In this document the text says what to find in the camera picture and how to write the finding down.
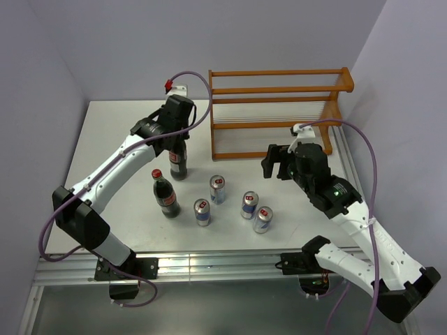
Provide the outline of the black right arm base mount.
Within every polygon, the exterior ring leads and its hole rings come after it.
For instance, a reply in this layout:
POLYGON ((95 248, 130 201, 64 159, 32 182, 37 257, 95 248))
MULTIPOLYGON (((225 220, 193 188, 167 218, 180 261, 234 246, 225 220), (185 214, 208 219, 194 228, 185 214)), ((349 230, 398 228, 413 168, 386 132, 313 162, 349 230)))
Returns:
POLYGON ((282 253, 274 266, 285 276, 297 275, 300 288, 306 293, 322 295, 329 289, 328 272, 307 253, 282 253))

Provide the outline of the cola glass bottle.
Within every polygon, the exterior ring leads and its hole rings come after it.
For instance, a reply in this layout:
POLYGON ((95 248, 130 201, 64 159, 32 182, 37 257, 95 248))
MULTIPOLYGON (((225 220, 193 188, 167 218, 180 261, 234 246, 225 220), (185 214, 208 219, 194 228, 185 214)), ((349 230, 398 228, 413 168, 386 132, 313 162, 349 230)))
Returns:
POLYGON ((185 140, 178 140, 169 151, 170 174, 174 180, 181 181, 187 177, 187 150, 185 140))
POLYGON ((163 176, 160 169, 152 170, 153 192, 156 202, 167 218, 175 218, 181 212, 173 185, 163 176))

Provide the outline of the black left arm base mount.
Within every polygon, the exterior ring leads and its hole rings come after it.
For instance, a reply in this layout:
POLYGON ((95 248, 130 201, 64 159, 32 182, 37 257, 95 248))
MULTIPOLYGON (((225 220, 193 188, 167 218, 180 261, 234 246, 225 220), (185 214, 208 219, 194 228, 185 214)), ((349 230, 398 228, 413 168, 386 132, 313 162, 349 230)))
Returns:
POLYGON ((112 300, 127 302, 137 297, 143 283, 147 284, 157 278, 158 270, 158 258, 134 258, 128 265, 121 267, 115 267, 99 258, 94 280, 109 283, 109 296, 112 300))

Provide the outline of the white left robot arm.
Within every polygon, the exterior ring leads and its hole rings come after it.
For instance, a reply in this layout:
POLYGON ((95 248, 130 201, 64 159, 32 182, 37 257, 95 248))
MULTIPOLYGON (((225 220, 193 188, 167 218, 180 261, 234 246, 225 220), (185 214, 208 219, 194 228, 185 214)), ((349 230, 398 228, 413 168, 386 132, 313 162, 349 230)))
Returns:
POLYGON ((135 273, 136 255, 114 236, 101 213, 139 169, 173 148, 195 113, 192 100, 169 96, 158 110, 139 120, 121 146, 89 176, 70 189, 60 186, 52 194, 57 226, 81 247, 107 260, 119 278, 135 273))

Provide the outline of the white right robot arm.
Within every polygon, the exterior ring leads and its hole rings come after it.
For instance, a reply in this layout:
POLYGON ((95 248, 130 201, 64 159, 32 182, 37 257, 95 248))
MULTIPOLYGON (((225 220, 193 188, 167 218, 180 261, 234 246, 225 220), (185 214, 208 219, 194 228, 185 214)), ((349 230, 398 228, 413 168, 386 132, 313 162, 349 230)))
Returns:
POLYGON ((279 164, 280 180, 293 180, 311 204, 343 229, 368 262, 316 236, 297 253, 282 253, 275 265, 285 275, 316 274, 323 270, 339 274, 377 299, 376 307, 387 319, 401 323, 440 281, 434 267, 414 260, 374 218, 367 203, 345 179, 331 173, 328 157, 318 144, 288 146, 271 144, 262 160, 263 176, 270 178, 279 164))

